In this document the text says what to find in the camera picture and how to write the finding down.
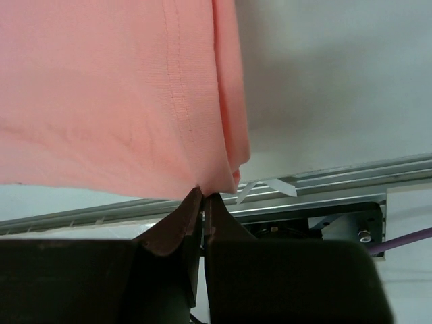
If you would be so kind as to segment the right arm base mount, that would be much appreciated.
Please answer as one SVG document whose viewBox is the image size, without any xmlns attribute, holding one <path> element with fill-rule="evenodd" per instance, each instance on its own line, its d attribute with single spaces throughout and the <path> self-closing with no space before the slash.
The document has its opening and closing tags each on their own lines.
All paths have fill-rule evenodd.
<svg viewBox="0 0 432 324">
<path fill-rule="evenodd" d="M 323 202 L 246 208 L 227 206 L 219 200 L 205 203 L 204 233 L 214 224 L 215 216 L 229 213 L 258 239 L 313 238 L 347 240 L 373 248 L 385 239 L 385 216 L 376 202 Z"/>
</svg>

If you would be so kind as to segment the pink polo shirt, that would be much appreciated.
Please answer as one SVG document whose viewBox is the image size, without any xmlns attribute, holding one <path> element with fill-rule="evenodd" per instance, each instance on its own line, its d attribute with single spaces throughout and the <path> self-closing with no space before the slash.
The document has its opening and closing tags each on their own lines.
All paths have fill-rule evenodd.
<svg viewBox="0 0 432 324">
<path fill-rule="evenodd" d="M 1 183 L 234 193 L 250 158 L 233 1 L 2 1 Z"/>
</svg>

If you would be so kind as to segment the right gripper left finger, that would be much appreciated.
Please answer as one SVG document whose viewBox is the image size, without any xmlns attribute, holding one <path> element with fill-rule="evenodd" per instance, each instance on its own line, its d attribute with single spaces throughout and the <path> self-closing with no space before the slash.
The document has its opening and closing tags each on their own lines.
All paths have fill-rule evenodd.
<svg viewBox="0 0 432 324">
<path fill-rule="evenodd" d="M 2 323 L 188 323 L 202 192 L 131 240 L 1 241 Z"/>
</svg>

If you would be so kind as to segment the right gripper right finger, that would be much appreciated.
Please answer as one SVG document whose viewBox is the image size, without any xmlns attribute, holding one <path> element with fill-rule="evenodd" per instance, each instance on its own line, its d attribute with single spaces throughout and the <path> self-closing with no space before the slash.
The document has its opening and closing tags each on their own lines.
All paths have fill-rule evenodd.
<svg viewBox="0 0 432 324">
<path fill-rule="evenodd" d="M 205 201 L 212 323 L 393 323 L 375 264 L 357 243 L 257 239 L 221 196 Z"/>
</svg>

